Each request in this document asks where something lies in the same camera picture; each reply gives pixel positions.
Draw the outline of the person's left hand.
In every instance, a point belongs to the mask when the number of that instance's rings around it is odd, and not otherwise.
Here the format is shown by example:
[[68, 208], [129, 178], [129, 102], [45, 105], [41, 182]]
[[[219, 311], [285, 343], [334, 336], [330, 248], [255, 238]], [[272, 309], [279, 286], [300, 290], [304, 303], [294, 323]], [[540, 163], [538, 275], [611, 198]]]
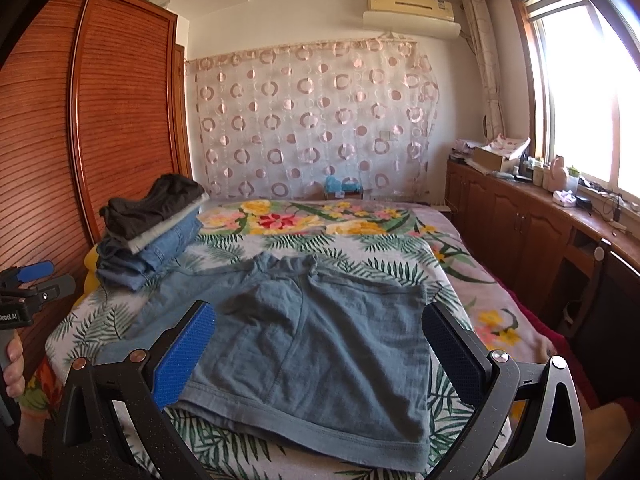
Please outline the person's left hand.
[[6, 365], [2, 366], [3, 380], [6, 383], [6, 394], [17, 399], [25, 391], [23, 344], [20, 335], [14, 330], [11, 338], [1, 345], [2, 356]]

